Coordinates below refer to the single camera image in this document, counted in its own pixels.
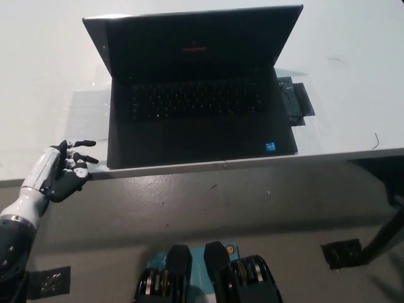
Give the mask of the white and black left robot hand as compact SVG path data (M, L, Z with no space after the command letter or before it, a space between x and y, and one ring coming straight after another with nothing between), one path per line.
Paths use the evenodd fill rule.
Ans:
M98 160L74 148L96 145L92 140L68 141L45 149L23 182L23 187L34 189L46 200L59 203L77 191L92 178L88 164Z

